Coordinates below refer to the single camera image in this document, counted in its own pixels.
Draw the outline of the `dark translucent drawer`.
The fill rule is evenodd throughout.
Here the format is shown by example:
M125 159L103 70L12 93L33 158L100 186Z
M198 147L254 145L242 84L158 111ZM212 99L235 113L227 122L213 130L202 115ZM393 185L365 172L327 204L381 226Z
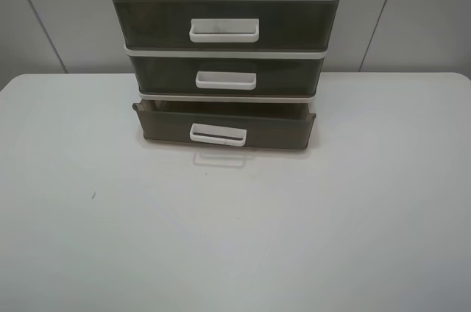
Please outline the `dark translucent drawer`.
M306 149L316 114L308 104L142 100L132 106L144 138L259 149Z
M146 95L314 96L324 60L131 57Z
M338 1L113 0L127 48L181 51L323 52ZM256 19L253 43L195 43L194 19Z

